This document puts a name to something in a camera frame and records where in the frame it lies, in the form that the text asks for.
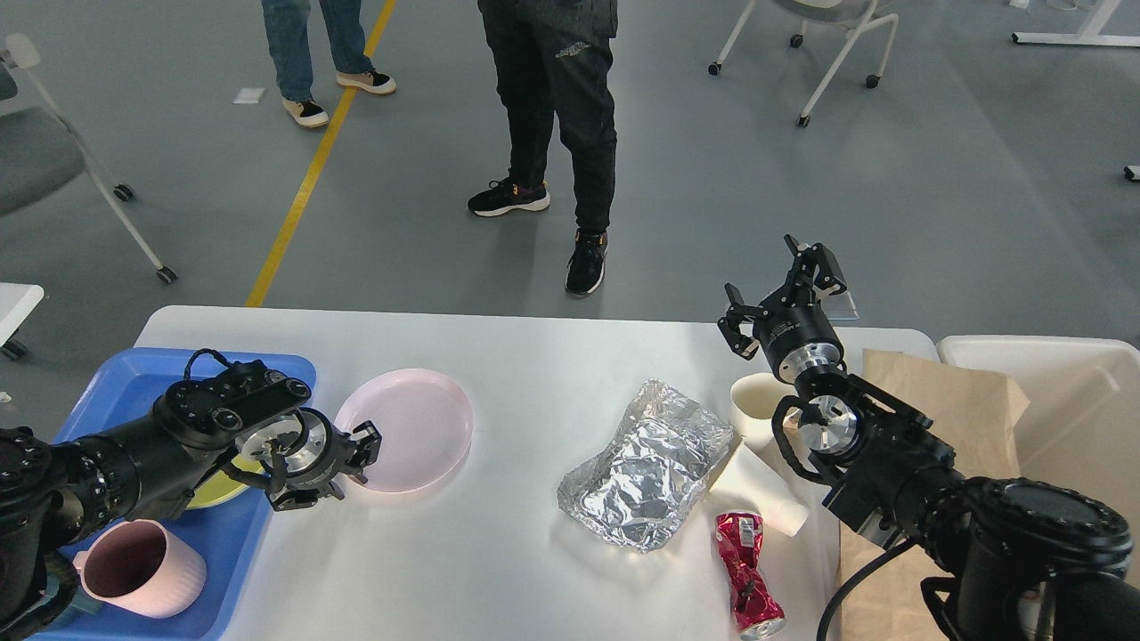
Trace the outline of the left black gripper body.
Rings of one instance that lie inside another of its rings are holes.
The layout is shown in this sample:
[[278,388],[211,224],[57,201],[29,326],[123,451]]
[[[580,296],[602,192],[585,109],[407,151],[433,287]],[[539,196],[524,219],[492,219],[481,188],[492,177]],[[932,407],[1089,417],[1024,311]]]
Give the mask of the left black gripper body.
[[350,455],[349,441],[319,411],[302,407],[241,438],[241,456],[253,459],[268,472],[284,469],[284,482],[278,490],[286,487],[309,490],[337,484],[335,477]]

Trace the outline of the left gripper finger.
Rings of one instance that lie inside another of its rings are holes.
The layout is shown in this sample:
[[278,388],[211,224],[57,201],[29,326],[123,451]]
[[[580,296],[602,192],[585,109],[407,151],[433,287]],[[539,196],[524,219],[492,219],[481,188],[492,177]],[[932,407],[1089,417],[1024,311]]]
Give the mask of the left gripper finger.
[[319,500],[345,500],[345,492],[337,487],[337,484],[327,484],[319,488],[309,490],[298,490],[298,488],[286,487],[285,490],[268,490],[267,500],[274,512],[298,510],[298,508],[314,508]]
[[368,482],[367,466],[373,466],[378,461],[383,437],[378,433],[378,428],[370,421],[363,421],[360,425],[356,425],[353,435],[359,435],[360,438],[349,441],[353,449],[347,456],[343,474],[353,479],[355,482],[364,485]]

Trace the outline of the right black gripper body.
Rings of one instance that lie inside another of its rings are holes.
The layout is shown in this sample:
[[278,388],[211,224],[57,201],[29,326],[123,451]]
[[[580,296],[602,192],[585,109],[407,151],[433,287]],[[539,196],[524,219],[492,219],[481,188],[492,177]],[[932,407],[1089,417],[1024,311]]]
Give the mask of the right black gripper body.
[[846,370],[842,341],[824,305],[758,305],[754,339],[762,344],[769,370],[782,383],[814,368]]

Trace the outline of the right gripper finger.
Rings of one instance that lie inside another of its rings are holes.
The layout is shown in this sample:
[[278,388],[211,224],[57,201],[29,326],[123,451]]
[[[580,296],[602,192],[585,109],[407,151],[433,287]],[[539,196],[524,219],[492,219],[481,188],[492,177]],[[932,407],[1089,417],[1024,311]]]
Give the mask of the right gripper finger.
[[736,285],[726,283],[724,285],[726,297],[728,297],[728,308],[726,308],[724,316],[720,316],[718,320],[718,328],[720,328],[720,335],[724,336],[728,349],[735,352],[738,357],[744,358],[744,360],[754,360],[757,352],[764,352],[762,349],[762,341],[752,334],[746,334],[742,332],[742,325],[752,326],[758,317],[765,313],[765,307],[762,303],[758,305],[746,305],[744,297],[741,295],[740,289]]
[[850,292],[842,268],[830,248],[822,243],[801,243],[791,234],[785,234],[783,240],[793,253],[793,266],[787,271],[783,284],[783,307],[815,307],[828,297],[842,297]]

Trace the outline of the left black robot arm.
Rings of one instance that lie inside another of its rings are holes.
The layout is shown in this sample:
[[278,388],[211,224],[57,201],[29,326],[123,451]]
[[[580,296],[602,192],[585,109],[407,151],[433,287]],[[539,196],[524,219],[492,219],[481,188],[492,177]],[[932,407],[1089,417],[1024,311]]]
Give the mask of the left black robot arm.
[[207,563],[166,521],[215,474],[276,511],[342,500],[339,474],[366,482],[382,443],[373,423],[342,433],[300,378],[211,356],[219,373],[184,370],[146,415],[101,433],[42,443],[5,428],[5,640],[49,628],[80,593],[152,620],[186,612]]

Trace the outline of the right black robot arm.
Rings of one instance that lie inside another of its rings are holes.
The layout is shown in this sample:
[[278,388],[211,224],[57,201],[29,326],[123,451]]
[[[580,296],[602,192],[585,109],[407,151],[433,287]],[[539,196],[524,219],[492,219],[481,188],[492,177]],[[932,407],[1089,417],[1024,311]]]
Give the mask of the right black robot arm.
[[781,287],[746,305],[726,284],[717,325],[733,352],[764,352],[793,387],[769,420],[787,465],[826,486],[824,508],[881,547],[837,589],[816,636],[871,573],[923,547],[943,573],[921,581],[925,607],[951,640],[1135,640],[1127,519],[1054,484],[960,474],[931,417],[844,364],[822,307],[847,289],[834,253],[791,235],[785,246],[793,263]]

